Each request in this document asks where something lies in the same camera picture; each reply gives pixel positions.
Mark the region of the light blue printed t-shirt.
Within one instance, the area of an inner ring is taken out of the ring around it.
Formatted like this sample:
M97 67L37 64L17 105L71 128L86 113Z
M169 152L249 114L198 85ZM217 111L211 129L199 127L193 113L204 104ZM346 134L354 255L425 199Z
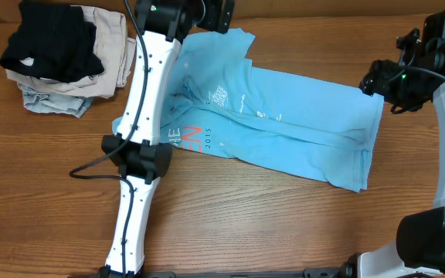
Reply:
M357 88L257 68L241 29L188 36L161 113L161 141L221 158L367 187L384 100Z

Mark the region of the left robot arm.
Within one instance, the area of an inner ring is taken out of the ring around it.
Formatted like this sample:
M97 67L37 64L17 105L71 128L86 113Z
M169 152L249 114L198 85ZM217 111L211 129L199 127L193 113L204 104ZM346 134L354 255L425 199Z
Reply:
M137 0L127 9L137 50L123 117L116 131L102 140L104 153L118 167L121 200L100 277L143 275L149 209L172 159L172 147L161 142L160 134L168 78L191 28L226 33L234 6L233 0Z

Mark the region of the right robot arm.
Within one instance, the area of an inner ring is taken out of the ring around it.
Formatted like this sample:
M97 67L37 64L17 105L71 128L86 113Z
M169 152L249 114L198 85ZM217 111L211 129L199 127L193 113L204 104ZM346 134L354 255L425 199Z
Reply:
M376 60L359 84L379 94L392 114L415 112L431 101L439 126L439 179L433 207L402 219L396 241L354 255L336 277L434 277L445 274L445 11L426 17L422 29L399 37L399 62Z

